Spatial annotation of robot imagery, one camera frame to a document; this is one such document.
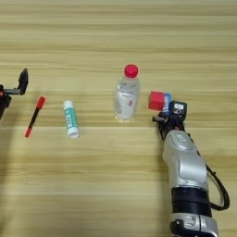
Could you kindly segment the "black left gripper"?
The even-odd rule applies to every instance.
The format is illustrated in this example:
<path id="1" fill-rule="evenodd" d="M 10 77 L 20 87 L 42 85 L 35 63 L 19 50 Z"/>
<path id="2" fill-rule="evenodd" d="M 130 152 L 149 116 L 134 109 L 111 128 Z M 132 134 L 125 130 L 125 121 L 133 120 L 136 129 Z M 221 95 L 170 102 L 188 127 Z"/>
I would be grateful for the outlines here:
<path id="1" fill-rule="evenodd" d="M 9 107 L 12 95 L 25 94 L 29 82 L 28 70 L 24 69 L 19 75 L 19 87 L 14 89 L 5 89 L 0 84 L 0 119 L 3 117 L 5 109 Z"/>

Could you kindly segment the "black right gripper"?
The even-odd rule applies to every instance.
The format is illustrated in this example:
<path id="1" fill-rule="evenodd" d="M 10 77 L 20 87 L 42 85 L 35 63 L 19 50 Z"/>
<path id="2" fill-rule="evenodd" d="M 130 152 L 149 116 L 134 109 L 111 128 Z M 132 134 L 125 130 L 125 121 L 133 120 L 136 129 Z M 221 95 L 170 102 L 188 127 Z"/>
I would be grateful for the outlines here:
<path id="1" fill-rule="evenodd" d="M 158 131 L 162 140 L 166 139 L 170 131 L 185 131 L 183 120 L 176 116 L 170 116 L 166 118 L 155 116 L 152 118 L 152 121 L 157 123 Z"/>

